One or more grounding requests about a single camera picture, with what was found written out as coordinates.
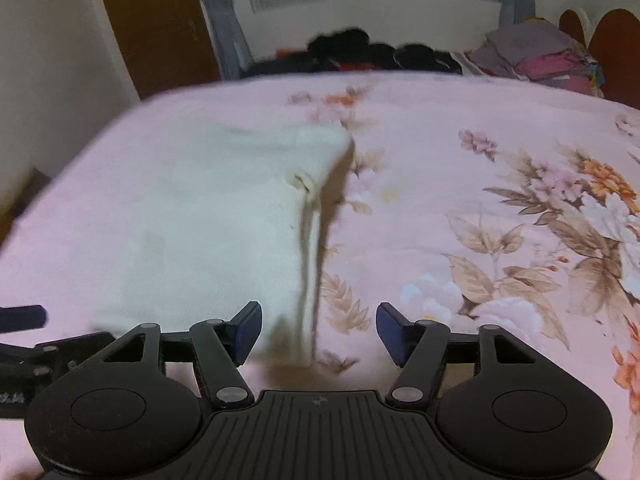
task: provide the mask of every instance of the wooden door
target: wooden door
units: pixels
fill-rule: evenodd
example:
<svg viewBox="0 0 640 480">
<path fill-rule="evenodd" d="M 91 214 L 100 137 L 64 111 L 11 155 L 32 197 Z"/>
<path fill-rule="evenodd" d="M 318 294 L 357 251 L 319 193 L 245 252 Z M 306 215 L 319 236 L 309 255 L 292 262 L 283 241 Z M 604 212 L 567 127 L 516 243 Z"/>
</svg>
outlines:
<svg viewBox="0 0 640 480">
<path fill-rule="evenodd" d="M 141 99 L 220 80 L 199 0 L 103 0 Z"/>
</svg>

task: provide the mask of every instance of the pile of clothes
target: pile of clothes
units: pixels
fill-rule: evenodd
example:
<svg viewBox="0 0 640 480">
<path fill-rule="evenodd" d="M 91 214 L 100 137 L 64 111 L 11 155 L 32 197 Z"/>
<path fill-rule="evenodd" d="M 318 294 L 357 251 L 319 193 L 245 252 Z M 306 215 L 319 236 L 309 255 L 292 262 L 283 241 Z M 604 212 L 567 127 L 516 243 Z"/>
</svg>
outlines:
<svg viewBox="0 0 640 480">
<path fill-rule="evenodd" d="M 484 45 L 458 56 L 472 73 L 530 80 L 602 97 L 598 62 L 584 47 L 546 20 L 498 28 Z"/>
<path fill-rule="evenodd" d="M 420 70 L 462 73 L 449 52 L 439 52 L 418 43 L 394 48 L 371 43 L 360 28 L 321 34 L 301 52 L 280 52 L 275 59 L 252 64 L 242 77 L 286 73 L 347 72 L 350 70 Z"/>
</svg>

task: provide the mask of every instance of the black robotic gripper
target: black robotic gripper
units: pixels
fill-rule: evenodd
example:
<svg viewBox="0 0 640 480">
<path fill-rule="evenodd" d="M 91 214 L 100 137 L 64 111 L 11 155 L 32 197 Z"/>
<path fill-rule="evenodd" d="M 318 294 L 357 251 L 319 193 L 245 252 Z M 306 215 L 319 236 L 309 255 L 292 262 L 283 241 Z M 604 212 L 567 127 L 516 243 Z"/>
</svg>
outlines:
<svg viewBox="0 0 640 480">
<path fill-rule="evenodd" d="M 260 305 L 249 303 L 229 322 L 188 332 L 143 323 L 114 342 L 97 334 L 1 346 L 0 392 L 27 393 L 25 413 L 5 403 L 0 417 L 24 416 L 42 480 L 599 478 L 593 468 L 612 431 L 606 405 L 511 333 L 484 325 L 455 334 L 411 323 L 388 303 L 376 326 L 402 368 L 384 400 L 374 391 L 254 399 L 237 370 L 262 327 Z M 49 362 L 49 384 L 34 394 L 25 370 L 7 373 L 18 367 L 10 358 L 40 360 L 32 380 L 46 347 L 62 364 Z M 166 362 L 193 363 L 200 397 L 166 377 Z M 454 363 L 473 364 L 474 376 L 439 395 Z"/>
</svg>

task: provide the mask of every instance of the white folded garment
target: white folded garment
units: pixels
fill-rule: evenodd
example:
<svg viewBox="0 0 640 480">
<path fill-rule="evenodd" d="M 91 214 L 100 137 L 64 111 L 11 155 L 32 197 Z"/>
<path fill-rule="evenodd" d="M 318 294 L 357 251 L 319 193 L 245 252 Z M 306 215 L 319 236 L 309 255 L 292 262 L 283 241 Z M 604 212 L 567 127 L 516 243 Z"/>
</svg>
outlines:
<svg viewBox="0 0 640 480">
<path fill-rule="evenodd" d="M 327 126 L 257 133 L 211 125 L 185 143 L 136 207 L 135 229 L 104 282 L 109 303 L 92 325 L 119 335 L 156 322 L 177 332 L 258 301 L 254 355 L 309 364 L 319 194 L 350 137 Z"/>
</svg>

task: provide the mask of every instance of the floral bedsheet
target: floral bedsheet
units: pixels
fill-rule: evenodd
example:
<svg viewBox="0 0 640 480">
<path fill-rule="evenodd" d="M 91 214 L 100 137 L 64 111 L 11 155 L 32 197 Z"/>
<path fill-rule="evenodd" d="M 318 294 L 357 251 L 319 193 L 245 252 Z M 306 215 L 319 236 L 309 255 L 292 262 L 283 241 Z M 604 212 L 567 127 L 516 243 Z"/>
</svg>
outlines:
<svg viewBox="0 0 640 480">
<path fill-rule="evenodd" d="M 398 369 L 376 335 L 382 301 L 457 332 L 498 324 L 604 399 L 615 424 L 598 470 L 640 478 L 640 112 L 511 80 L 404 73 L 181 95 L 240 128 L 337 122 L 353 134 L 323 198 L 316 363 L 249 362 L 254 391 L 386 393 Z M 26 441 L 15 449 L 34 460 Z"/>
</svg>

